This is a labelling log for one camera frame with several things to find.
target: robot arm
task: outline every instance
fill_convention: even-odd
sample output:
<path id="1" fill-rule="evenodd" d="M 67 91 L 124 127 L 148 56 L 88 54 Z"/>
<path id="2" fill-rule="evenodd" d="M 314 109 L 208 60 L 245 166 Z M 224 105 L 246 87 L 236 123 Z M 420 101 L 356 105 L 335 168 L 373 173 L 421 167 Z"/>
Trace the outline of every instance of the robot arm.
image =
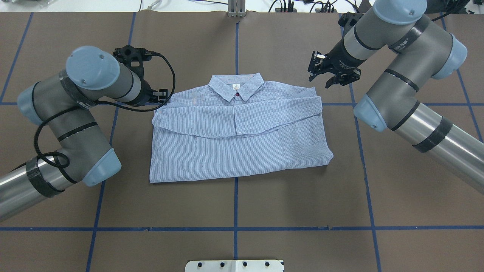
<path id="1" fill-rule="evenodd" d="M 154 91 L 143 79 L 143 61 L 152 56 L 165 59 L 129 45 L 116 49 L 113 55 L 82 46 L 67 59 L 65 70 L 19 95 L 17 104 L 22 114 L 40 125 L 36 138 L 48 124 L 62 148 L 41 154 L 35 146 L 38 156 L 0 177 L 0 221 L 79 181 L 94 186 L 121 169 L 114 149 L 88 109 L 104 96 L 132 106 L 167 103 L 167 90 Z M 132 67 L 134 61 L 139 66 Z"/>
<path id="2" fill-rule="evenodd" d="M 467 56 L 425 9 L 422 0 L 377 0 L 328 54 L 313 52 L 309 80 L 330 72 L 326 88 L 354 82 L 357 67 L 387 45 L 397 56 L 355 106 L 355 116 L 379 132 L 395 131 L 484 194 L 484 144 L 415 98 L 428 79 L 449 76 Z"/>

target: shirt collar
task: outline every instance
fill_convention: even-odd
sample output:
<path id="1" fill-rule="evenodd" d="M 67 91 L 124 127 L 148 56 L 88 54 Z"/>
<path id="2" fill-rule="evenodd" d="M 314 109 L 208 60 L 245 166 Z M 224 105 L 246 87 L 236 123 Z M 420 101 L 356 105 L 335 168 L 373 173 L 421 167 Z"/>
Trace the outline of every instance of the shirt collar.
<path id="1" fill-rule="evenodd" d="M 238 91 L 235 91 L 227 85 L 230 83 L 240 83 L 242 86 Z M 227 102 L 232 100 L 237 92 L 240 94 L 241 98 L 247 102 L 263 83 L 264 80 L 262 79 L 262 76 L 257 73 L 253 75 L 212 76 L 208 86 Z"/>

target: striped shirt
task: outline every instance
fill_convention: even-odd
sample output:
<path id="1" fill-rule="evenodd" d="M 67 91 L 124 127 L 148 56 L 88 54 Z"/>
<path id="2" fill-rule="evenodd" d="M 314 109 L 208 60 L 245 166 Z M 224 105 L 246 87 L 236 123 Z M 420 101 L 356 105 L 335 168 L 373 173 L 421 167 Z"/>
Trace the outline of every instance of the striped shirt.
<path id="1" fill-rule="evenodd" d="M 195 181 L 327 165 L 321 98 L 260 74 L 212 76 L 156 111 L 150 182 Z"/>

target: gray metal bracket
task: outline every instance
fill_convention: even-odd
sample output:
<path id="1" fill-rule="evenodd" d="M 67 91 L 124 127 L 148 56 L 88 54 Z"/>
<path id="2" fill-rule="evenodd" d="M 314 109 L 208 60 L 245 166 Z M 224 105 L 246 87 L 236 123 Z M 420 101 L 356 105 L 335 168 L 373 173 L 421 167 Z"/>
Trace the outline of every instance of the gray metal bracket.
<path id="1" fill-rule="evenodd" d="M 228 0 L 229 17 L 245 17 L 245 0 Z"/>

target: white bracket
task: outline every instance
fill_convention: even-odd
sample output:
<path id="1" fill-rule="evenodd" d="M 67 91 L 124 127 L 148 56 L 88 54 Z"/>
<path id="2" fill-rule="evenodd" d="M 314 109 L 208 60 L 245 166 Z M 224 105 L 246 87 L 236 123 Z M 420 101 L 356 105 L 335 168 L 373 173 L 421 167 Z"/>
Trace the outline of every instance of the white bracket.
<path id="1" fill-rule="evenodd" d="M 228 0 L 229 17 L 245 17 L 245 0 Z"/>
<path id="2" fill-rule="evenodd" d="M 284 272 L 282 260 L 189 261 L 185 272 Z"/>

